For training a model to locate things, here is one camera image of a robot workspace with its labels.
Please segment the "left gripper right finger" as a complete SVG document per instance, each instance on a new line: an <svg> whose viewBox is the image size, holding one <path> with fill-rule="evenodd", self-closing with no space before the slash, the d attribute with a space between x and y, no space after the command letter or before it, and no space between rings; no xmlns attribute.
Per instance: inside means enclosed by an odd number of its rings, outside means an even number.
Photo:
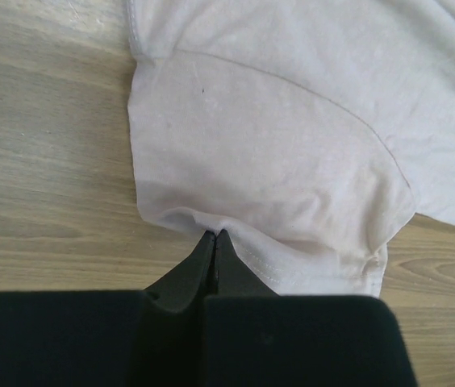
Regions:
<svg viewBox="0 0 455 387"><path fill-rule="evenodd" d="M279 296L219 233L203 312L206 386L414 386L396 317L378 298Z"/></svg>

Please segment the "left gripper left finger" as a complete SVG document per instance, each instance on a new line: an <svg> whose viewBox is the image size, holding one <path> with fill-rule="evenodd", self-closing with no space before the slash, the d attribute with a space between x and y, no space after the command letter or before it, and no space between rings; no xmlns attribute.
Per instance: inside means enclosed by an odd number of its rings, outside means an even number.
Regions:
<svg viewBox="0 0 455 387"><path fill-rule="evenodd" d="M143 290L0 292L0 386L195 386L215 236Z"/></svg>

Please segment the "beige t shirt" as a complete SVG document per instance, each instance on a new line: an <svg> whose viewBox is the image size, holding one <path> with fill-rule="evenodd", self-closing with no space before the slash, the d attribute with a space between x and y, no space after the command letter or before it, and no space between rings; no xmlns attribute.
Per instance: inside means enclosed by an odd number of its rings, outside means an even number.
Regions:
<svg viewBox="0 0 455 387"><path fill-rule="evenodd" d="M282 294L378 296L455 226L455 1L130 1L142 219L228 231Z"/></svg>

